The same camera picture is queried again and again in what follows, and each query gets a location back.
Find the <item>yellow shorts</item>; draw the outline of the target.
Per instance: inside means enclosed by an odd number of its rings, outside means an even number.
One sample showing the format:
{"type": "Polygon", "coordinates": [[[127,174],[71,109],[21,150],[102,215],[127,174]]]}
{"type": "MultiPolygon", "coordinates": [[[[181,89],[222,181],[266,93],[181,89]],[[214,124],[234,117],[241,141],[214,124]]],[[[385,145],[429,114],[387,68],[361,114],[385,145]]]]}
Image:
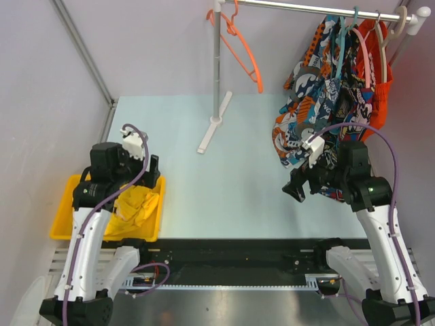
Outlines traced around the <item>yellow shorts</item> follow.
{"type": "Polygon", "coordinates": [[[142,186],[131,186],[114,202],[114,211],[105,235],[117,236],[139,229],[156,210],[159,193],[142,186]]]}

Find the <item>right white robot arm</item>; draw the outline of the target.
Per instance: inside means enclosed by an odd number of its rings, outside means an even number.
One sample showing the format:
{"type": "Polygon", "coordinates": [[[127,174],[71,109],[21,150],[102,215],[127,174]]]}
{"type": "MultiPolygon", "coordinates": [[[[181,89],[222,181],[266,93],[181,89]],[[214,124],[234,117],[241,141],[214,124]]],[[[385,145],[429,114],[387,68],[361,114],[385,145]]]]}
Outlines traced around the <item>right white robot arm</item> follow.
{"type": "Polygon", "coordinates": [[[370,271],[339,238],[319,245],[314,266],[320,272],[340,274],[343,284],[361,301],[368,325],[416,325],[433,320],[434,298],[419,280],[406,250],[397,210],[391,204],[392,189],[386,179],[372,175],[365,144],[341,143],[333,169],[317,162],[324,149],[321,138],[305,140],[301,147],[308,157],[291,171],[283,191],[303,202],[305,183],[311,194],[329,186],[340,190],[365,231],[377,272],[370,271]]]}

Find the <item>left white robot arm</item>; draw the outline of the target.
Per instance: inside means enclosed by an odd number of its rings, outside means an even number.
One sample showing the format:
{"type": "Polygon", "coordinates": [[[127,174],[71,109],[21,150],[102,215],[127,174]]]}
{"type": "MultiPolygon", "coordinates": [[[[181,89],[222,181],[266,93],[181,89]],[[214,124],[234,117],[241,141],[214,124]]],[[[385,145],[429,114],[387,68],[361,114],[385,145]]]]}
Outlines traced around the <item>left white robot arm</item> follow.
{"type": "Polygon", "coordinates": [[[164,190],[158,157],[146,143],[98,143],[90,166],[72,176],[52,237],[69,239],[54,295],[40,315],[53,325],[107,325],[122,283],[150,263],[164,190]]]}

